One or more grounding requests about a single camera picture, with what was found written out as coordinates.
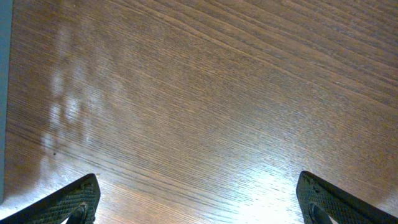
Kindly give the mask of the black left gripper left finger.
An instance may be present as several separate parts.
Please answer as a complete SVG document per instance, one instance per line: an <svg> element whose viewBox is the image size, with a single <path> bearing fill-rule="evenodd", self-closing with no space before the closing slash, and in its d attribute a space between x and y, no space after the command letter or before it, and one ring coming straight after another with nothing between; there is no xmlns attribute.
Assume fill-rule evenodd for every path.
<svg viewBox="0 0 398 224"><path fill-rule="evenodd" d="M4 218L1 223L93 224L100 201L94 174L87 174L58 191Z"/></svg>

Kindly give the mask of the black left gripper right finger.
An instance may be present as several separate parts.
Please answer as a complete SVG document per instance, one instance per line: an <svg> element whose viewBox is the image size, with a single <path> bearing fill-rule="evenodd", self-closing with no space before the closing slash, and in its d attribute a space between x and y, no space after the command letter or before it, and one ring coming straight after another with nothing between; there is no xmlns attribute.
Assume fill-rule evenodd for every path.
<svg viewBox="0 0 398 224"><path fill-rule="evenodd" d="M296 195L306 224L397 223L390 215L309 171L300 173Z"/></svg>

